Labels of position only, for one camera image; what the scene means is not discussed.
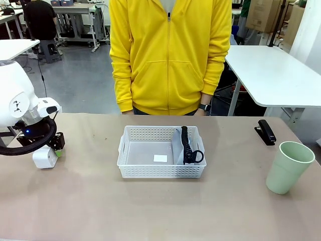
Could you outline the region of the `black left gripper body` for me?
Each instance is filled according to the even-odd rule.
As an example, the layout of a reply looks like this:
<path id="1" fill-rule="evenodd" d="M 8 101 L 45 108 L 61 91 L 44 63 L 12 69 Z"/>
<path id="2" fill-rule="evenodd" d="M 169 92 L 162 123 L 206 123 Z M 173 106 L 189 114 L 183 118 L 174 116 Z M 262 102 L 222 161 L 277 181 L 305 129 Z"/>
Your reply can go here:
<path id="1" fill-rule="evenodd" d="M 22 146 L 31 144 L 49 144 L 56 134 L 56 125 L 52 123 L 36 123 L 22 129 L 22 133 L 18 135 L 17 141 Z"/>

